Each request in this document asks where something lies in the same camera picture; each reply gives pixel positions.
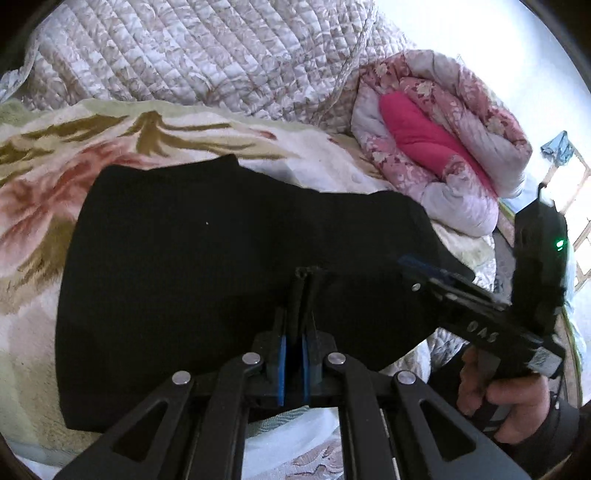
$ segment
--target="folded comforter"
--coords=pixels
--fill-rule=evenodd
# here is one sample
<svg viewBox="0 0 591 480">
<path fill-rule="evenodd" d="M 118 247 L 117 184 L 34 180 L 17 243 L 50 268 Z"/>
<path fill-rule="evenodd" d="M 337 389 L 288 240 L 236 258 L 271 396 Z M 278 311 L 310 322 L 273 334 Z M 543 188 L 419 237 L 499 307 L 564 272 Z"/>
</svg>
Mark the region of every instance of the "folded comforter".
<svg viewBox="0 0 591 480">
<path fill-rule="evenodd" d="M 448 148 L 447 158 L 431 169 L 421 166 L 426 162 L 420 155 L 406 155 L 384 120 L 391 124 L 400 117 L 391 109 L 401 104 L 384 99 L 394 92 L 404 93 L 467 154 Z M 431 218 L 472 236 L 493 231 L 497 198 L 519 195 L 532 153 L 515 117 L 484 82 L 430 50 L 406 51 L 364 71 L 351 130 L 395 190 L 420 203 Z"/>
</svg>

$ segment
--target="human hand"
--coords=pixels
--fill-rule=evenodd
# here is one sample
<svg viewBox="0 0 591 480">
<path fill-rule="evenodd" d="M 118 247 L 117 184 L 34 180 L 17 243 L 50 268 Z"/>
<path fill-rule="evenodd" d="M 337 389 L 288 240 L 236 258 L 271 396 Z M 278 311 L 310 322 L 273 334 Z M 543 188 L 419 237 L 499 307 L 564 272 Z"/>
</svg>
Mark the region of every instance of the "human hand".
<svg viewBox="0 0 591 480">
<path fill-rule="evenodd" d="M 541 375 L 497 380 L 488 388 L 479 384 L 478 351 L 470 347 L 462 356 L 458 409 L 472 417 L 486 399 L 494 405 L 513 405 L 511 413 L 495 435 L 500 443 L 516 445 L 531 437 L 542 426 L 550 412 L 548 379 Z"/>
</svg>

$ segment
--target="pink cushion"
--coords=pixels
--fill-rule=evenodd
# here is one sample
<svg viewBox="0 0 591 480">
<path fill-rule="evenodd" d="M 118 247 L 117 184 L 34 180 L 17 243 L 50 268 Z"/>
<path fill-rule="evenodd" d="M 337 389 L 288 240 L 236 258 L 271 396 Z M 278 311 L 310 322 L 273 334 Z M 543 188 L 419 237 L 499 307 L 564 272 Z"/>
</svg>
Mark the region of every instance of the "pink cushion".
<svg viewBox="0 0 591 480">
<path fill-rule="evenodd" d="M 491 180 L 460 141 L 440 125 L 429 120 L 402 92 L 382 95 L 379 110 L 398 148 L 440 179 L 454 155 L 462 157 L 482 184 L 494 192 Z"/>
</svg>

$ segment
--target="sleeve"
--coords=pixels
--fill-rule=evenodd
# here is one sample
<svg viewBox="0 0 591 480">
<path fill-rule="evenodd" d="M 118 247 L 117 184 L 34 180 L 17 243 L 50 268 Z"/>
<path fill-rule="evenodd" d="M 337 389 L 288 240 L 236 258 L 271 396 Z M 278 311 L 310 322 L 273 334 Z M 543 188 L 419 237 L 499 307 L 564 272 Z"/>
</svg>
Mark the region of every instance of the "sleeve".
<svg viewBox="0 0 591 480">
<path fill-rule="evenodd" d="M 528 439 L 504 450 L 532 478 L 540 478 L 575 450 L 588 429 L 589 415 L 553 394 L 545 422 Z"/>
<path fill-rule="evenodd" d="M 456 406 L 463 367 L 463 350 L 429 379 L 429 386 Z M 518 445 L 498 444 L 532 478 L 540 478 L 558 465 L 591 435 L 591 403 L 579 411 L 563 400 L 552 398 L 548 417 L 538 431 Z"/>
</svg>

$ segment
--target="white quilted blanket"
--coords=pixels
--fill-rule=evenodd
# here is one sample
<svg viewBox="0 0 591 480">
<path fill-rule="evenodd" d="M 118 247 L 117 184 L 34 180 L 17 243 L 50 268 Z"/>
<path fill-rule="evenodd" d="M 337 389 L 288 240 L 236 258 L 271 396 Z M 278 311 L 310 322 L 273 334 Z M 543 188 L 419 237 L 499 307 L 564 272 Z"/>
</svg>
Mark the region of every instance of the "white quilted blanket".
<svg viewBox="0 0 591 480">
<path fill-rule="evenodd" d="M 27 80 L 41 110 L 159 99 L 343 132 L 359 65 L 409 46 L 372 0 L 67 0 L 0 100 Z"/>
</svg>

